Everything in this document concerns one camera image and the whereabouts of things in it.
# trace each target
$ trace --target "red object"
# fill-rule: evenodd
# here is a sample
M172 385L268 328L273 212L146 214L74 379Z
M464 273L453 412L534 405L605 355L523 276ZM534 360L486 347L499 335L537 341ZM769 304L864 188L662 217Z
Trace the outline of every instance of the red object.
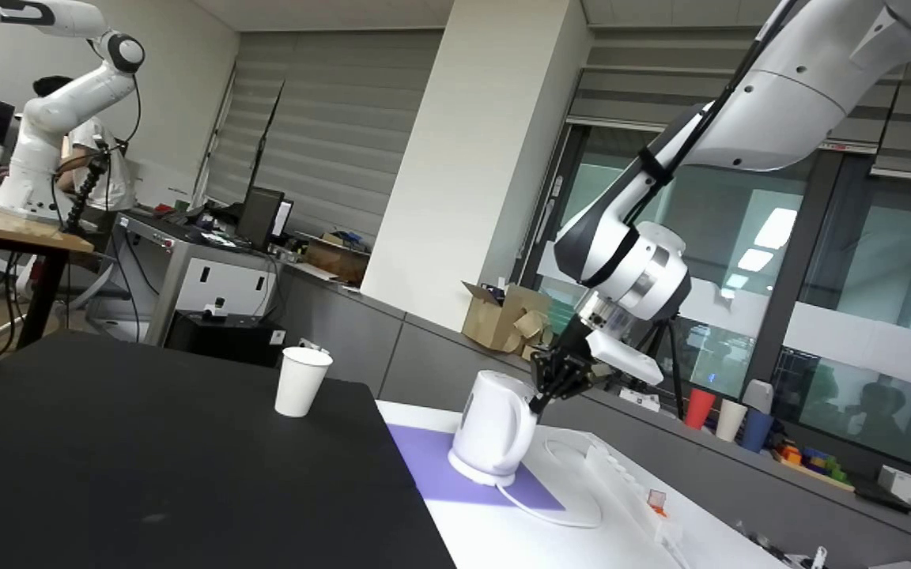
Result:
M713 405L715 405L713 391L689 389L682 424L694 428L694 431L702 431L705 421L709 421Z

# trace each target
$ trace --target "robotic arm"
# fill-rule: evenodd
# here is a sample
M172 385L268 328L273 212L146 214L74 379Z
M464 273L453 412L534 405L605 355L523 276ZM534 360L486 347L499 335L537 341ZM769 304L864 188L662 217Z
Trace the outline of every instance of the robotic arm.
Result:
M781 0L723 96L668 127L555 242L558 266L591 288L580 317L537 355L541 414L591 385L591 360L643 381L659 364L618 341L627 318L673 318L689 295L682 245L637 227L682 163L777 170L807 159L896 65L911 63L911 0Z
M20 141L0 187L0 209L60 217L68 212L58 212L54 173L64 135L137 89L146 49L132 35L108 32L101 9L82 0L0 0L0 21L101 45L98 68L21 106Z

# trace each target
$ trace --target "window blinds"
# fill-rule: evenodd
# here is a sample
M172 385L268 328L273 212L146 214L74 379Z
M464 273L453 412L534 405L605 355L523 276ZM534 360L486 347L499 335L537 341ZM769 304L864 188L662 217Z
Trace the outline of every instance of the window blinds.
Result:
M293 199L290 227L378 236L439 32L245 35L210 195L242 203L273 117L255 187Z
M595 32L565 122L662 134L723 89L750 40L750 27ZM872 86L824 149L875 154L875 173L911 177L911 68Z

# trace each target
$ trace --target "paper cup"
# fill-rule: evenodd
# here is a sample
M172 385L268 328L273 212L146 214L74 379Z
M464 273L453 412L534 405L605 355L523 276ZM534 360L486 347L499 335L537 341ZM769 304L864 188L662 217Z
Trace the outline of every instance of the paper cup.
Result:
M715 405L713 391L689 389L682 424L694 428L694 431L702 431L705 421L709 421L713 405Z
M333 366L328 351L284 347L273 406L284 418L305 418L328 366Z
M767 449L769 434L772 434L772 414L750 406L743 434L740 434L740 444L750 452L758 452Z
M723 438L723 442L735 442L740 424L743 424L743 414L748 406L723 399L722 406L717 406L717 421L715 421L715 436Z

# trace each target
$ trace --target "cardboard box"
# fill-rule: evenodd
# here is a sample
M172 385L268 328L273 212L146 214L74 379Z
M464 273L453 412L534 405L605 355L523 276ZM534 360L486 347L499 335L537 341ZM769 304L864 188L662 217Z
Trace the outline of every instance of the cardboard box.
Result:
M486 351L519 355L545 331L547 296L527 288L510 288L499 304L486 288L464 283L471 304L464 310L463 335Z
M333 273L337 281L362 288L365 281L365 267L367 267L367 257L350 253L350 249L337 249L320 241L305 242L305 263Z

